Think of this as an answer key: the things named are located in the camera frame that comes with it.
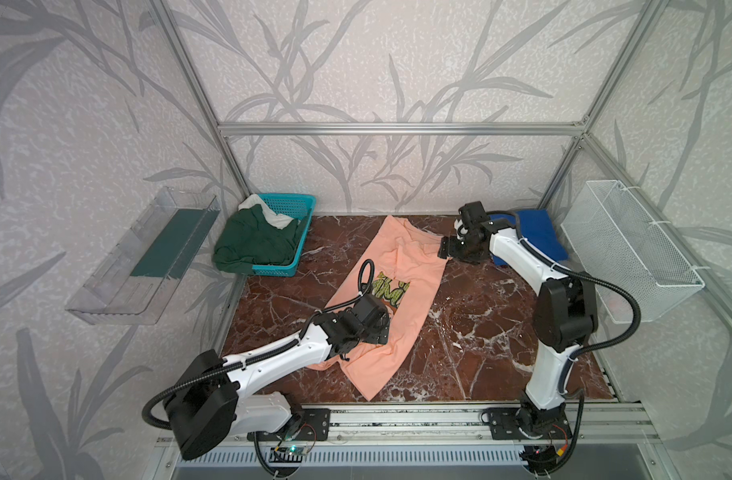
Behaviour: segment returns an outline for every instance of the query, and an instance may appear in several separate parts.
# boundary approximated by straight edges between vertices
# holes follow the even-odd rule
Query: clothes basket
[[[299,194],[259,194],[259,197],[276,214],[293,216],[299,221],[306,221],[307,224],[304,226],[304,232],[299,239],[297,254],[294,256],[294,261],[290,265],[254,265],[254,274],[263,276],[294,276],[297,272],[299,259],[302,257],[304,240],[307,238],[307,232],[310,230],[310,222],[313,218],[312,213],[315,210],[315,197]]]

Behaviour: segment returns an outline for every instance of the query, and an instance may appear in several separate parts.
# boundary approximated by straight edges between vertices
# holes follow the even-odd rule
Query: clear plastic shelf
[[[155,324],[219,211],[216,195],[163,187],[66,310],[92,324]]]

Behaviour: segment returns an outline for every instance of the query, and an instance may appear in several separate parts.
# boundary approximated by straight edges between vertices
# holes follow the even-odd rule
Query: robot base
[[[298,425],[301,427],[305,423],[309,424],[312,428],[315,429],[315,433],[313,434],[312,430],[309,428],[304,428],[303,430],[299,431],[297,429],[298,435],[294,438],[294,440],[313,440],[317,439],[317,441],[322,442],[325,440],[328,440],[328,428],[331,420],[331,410],[328,408],[302,408],[301,412],[301,420],[298,422]],[[268,432],[260,432],[259,434],[259,441],[260,442],[278,442],[281,439],[281,435],[283,435],[283,431],[275,432],[275,433],[268,433]],[[247,438],[250,442],[254,441],[254,433],[249,433],[247,435]]]
[[[571,427],[564,412],[560,412],[558,416],[553,417],[554,420],[549,425],[525,432],[521,427],[523,425],[522,420],[519,420],[519,417],[521,417],[519,415],[520,409],[521,407],[487,408],[483,410],[481,420],[489,426],[493,440],[535,440],[543,438],[545,441],[549,441],[552,438],[557,445],[563,441],[564,437],[563,432],[554,427],[553,424],[561,427],[566,433],[566,438],[571,439]]]

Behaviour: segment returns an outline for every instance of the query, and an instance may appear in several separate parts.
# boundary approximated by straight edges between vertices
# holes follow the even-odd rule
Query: green panel
[[[200,243],[190,242],[187,245],[188,240],[194,233],[201,233],[200,230],[204,228],[207,233],[218,214],[218,210],[190,208],[177,210],[152,245],[144,252],[130,275],[163,278],[169,274],[171,278],[180,279],[185,274],[190,260],[200,248],[202,237],[205,236],[201,236]]]

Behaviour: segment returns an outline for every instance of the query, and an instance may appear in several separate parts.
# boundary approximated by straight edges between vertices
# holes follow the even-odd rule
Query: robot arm
[[[293,435],[301,427],[289,402],[279,393],[255,392],[305,366],[344,358],[358,343],[387,344],[390,316],[368,293],[371,274],[360,282],[358,296],[318,311],[299,332],[257,349],[220,359],[209,350],[195,357],[176,385],[153,397],[142,408],[142,418],[157,428],[174,432],[182,458],[197,458],[216,447],[228,433],[278,432]],[[163,402],[168,422],[152,415]]]
[[[517,218],[516,224],[503,218],[491,220],[480,202],[463,206],[459,213],[460,219],[454,224],[457,235],[443,239],[439,255],[471,264],[488,260],[489,254],[496,255],[537,295],[533,326],[539,344],[521,402],[521,429],[528,436],[538,436],[563,415],[566,385],[565,380],[560,385],[560,379],[564,365],[598,327],[595,287],[553,270],[555,262],[519,237]]]

